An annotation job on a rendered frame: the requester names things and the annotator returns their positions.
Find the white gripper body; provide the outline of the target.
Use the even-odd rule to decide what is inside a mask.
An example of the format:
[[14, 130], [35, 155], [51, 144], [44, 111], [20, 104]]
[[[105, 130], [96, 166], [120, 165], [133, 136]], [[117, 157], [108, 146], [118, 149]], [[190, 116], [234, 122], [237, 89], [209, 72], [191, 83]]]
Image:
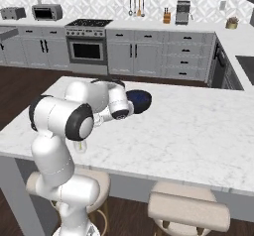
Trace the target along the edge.
[[112, 116], [111, 116], [108, 108], [105, 108], [103, 111], [101, 111], [99, 113], [95, 113], [93, 115], [93, 118], [94, 118], [94, 126], [95, 127], [99, 127], [104, 122], [112, 120]]

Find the glass cup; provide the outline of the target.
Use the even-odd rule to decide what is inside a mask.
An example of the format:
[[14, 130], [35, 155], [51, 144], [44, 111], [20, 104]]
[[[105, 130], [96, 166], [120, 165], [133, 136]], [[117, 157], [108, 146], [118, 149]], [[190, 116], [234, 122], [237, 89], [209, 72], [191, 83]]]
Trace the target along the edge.
[[74, 142], [74, 149], [78, 152], [78, 153], [81, 153], [81, 154], [84, 154], [87, 150], [87, 144], [86, 144], [86, 141], [83, 140], [83, 141], [75, 141]]

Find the dark blue bowl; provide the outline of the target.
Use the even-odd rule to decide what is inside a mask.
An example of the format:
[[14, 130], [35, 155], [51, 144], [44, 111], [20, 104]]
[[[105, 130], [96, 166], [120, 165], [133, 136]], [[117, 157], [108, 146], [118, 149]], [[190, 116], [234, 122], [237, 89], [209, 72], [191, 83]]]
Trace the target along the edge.
[[141, 114], [146, 111], [152, 103], [152, 95], [145, 90], [134, 89], [126, 92], [127, 99], [134, 106], [134, 113]]

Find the beige round stool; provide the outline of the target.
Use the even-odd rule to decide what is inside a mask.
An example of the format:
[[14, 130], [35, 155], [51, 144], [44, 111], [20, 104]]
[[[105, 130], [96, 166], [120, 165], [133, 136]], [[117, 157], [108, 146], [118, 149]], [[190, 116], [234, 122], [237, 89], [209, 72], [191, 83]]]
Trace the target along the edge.
[[29, 194], [56, 202], [62, 224], [53, 236], [100, 236], [88, 218], [105, 202], [110, 177], [85, 169], [61, 170], [53, 175], [33, 172], [26, 184]]
[[157, 225], [153, 236], [207, 236], [227, 232], [230, 212], [210, 189], [158, 181], [148, 202], [148, 216]]

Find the silver oven with hob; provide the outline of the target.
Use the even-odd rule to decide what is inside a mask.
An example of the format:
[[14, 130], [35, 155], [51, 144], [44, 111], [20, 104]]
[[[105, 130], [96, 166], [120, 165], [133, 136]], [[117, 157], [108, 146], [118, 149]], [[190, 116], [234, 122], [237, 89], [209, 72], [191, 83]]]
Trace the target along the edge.
[[76, 19], [64, 26], [69, 65], [73, 72], [106, 75], [105, 27], [111, 20]]

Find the grey base cupboard run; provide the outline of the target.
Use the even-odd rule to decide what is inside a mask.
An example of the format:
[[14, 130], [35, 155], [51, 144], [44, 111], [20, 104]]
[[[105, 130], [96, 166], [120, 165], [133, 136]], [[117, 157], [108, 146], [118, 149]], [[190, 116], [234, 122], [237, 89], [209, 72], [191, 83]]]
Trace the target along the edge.
[[110, 74], [205, 81], [214, 33], [106, 31]]
[[0, 41], [0, 53], [10, 66], [67, 70], [64, 27], [17, 26], [18, 34]]
[[243, 86], [236, 75], [231, 64], [228, 64], [225, 69], [224, 78], [222, 81], [222, 89], [242, 90]]

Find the silver toaster oven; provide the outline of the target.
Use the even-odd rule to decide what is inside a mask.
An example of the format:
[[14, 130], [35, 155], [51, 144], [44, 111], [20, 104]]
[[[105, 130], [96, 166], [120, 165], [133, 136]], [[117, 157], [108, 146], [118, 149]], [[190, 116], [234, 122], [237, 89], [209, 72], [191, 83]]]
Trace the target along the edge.
[[57, 21], [63, 17], [63, 9], [60, 4], [33, 5], [32, 13], [37, 21]]

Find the wooden knife block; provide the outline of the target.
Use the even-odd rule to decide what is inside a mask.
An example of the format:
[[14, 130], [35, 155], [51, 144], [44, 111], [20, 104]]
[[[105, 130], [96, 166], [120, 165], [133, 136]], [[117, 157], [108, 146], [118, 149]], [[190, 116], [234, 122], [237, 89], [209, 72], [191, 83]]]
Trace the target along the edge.
[[165, 8], [163, 23], [164, 24], [170, 24], [171, 23], [171, 12], [168, 10], [168, 8]]

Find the silver coffee machine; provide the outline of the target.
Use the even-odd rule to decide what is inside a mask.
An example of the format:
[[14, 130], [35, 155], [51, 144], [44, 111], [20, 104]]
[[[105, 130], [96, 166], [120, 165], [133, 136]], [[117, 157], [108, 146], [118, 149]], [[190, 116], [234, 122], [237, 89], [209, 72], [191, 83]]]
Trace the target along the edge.
[[191, 1], [179, 0], [176, 11], [176, 25], [187, 25], [191, 17]]

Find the silver toaster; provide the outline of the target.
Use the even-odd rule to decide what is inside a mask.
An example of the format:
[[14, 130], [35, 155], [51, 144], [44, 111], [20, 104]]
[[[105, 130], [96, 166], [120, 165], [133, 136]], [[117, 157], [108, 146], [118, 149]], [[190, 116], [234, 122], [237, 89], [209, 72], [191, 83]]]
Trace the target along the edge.
[[24, 7], [6, 7], [0, 10], [3, 20], [19, 20], [26, 18]]

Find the potted plant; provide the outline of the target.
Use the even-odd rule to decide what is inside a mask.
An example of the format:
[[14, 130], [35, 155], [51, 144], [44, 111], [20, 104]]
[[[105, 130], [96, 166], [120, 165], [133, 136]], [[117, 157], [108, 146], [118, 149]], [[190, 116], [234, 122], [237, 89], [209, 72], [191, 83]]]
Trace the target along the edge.
[[226, 25], [225, 28], [226, 29], [236, 29], [238, 26], [238, 18], [237, 17], [230, 17], [227, 21], [226, 21]]

